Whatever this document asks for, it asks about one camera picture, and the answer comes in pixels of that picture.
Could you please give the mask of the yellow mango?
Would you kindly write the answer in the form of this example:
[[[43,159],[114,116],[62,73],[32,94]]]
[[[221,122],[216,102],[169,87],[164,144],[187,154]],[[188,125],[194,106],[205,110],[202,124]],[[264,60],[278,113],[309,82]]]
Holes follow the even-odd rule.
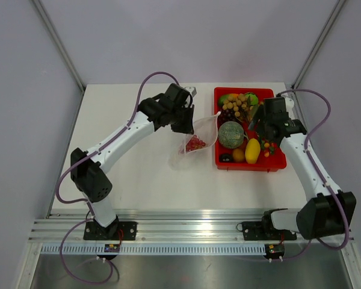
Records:
[[[261,152],[261,146],[257,139],[251,138],[245,148],[245,160],[249,164],[255,164]]]

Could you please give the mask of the clear zip top bag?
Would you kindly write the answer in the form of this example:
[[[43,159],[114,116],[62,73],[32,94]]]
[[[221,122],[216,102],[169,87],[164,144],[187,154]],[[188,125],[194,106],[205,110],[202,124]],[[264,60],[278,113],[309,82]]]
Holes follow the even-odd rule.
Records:
[[[218,138],[218,117],[220,115],[219,111],[212,116],[194,121],[194,132],[183,136],[182,141],[174,147],[168,159],[168,164],[172,169],[188,169],[215,144]]]

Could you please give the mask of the pink red grape bunch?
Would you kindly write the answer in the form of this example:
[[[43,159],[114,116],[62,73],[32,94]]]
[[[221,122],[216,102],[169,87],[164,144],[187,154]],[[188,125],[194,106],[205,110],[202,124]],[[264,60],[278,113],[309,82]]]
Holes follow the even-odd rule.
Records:
[[[206,143],[201,140],[197,135],[191,137],[191,139],[185,145],[186,152],[196,151],[206,147]]]

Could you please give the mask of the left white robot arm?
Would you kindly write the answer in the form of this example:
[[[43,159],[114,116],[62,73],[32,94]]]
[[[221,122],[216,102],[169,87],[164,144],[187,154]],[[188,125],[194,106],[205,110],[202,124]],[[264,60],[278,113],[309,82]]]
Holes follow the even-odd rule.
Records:
[[[85,224],[85,240],[135,239],[137,223],[121,221],[114,211],[109,173],[127,151],[162,127],[193,134],[195,95],[194,87],[170,84],[164,93],[139,101],[131,118],[99,144],[86,151],[76,148],[71,153],[70,178],[92,210],[92,217]]]

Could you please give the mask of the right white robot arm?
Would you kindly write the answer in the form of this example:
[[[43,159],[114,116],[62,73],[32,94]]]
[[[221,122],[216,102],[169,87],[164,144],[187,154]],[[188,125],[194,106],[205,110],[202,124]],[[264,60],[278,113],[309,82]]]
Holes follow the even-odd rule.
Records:
[[[290,118],[285,99],[279,96],[264,100],[250,126],[285,154],[307,200],[301,209],[267,211],[261,223],[262,234],[276,238],[282,230],[289,230],[306,240],[339,234],[348,239],[356,198],[352,192],[342,191],[326,172],[309,144],[306,128],[300,120]]]

